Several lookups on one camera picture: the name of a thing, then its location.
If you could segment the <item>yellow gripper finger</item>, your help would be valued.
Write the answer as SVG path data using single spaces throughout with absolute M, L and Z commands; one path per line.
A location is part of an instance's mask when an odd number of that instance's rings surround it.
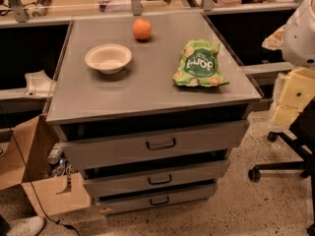
M 314 69 L 297 67 L 288 74 L 279 73 L 270 107 L 269 130 L 274 133 L 287 130 L 314 97 Z

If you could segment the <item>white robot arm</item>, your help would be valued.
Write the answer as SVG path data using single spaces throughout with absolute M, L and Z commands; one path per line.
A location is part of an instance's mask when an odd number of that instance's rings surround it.
M 283 59 L 293 65 L 287 75 L 278 74 L 270 108 L 269 130 L 281 133 L 315 97 L 315 0 L 304 0 L 262 46 L 280 50 Z

